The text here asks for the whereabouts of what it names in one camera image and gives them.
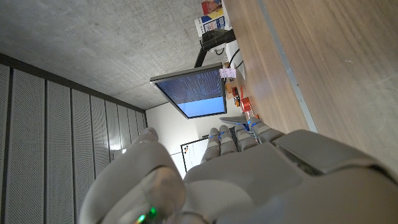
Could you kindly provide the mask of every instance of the green led light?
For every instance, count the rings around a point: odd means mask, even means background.
[[[156,208],[152,207],[150,209],[150,212],[149,212],[148,216],[150,216],[151,218],[156,217]]]
[[[145,220],[145,215],[141,215],[136,223],[142,223]]]

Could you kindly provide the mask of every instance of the white wall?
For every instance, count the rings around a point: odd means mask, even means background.
[[[148,127],[153,127],[170,154],[181,152],[181,145],[201,139],[209,133],[211,128],[219,129],[225,124],[220,117],[239,116],[239,108],[234,100],[227,100],[227,113],[204,118],[186,119],[170,103],[157,106],[146,111]]]

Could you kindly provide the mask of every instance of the whiteboard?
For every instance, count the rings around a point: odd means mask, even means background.
[[[207,148],[208,139],[200,139],[181,145],[182,156],[185,163],[185,171],[200,164]]]

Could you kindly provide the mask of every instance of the box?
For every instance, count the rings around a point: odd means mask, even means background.
[[[215,28],[224,29],[225,18],[223,8],[217,9],[208,15],[195,19],[195,25],[197,26],[199,37],[201,37],[205,32]]]

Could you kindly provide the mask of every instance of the paper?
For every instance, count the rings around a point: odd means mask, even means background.
[[[221,78],[236,78],[236,69],[235,68],[221,68],[220,69],[220,77]]]

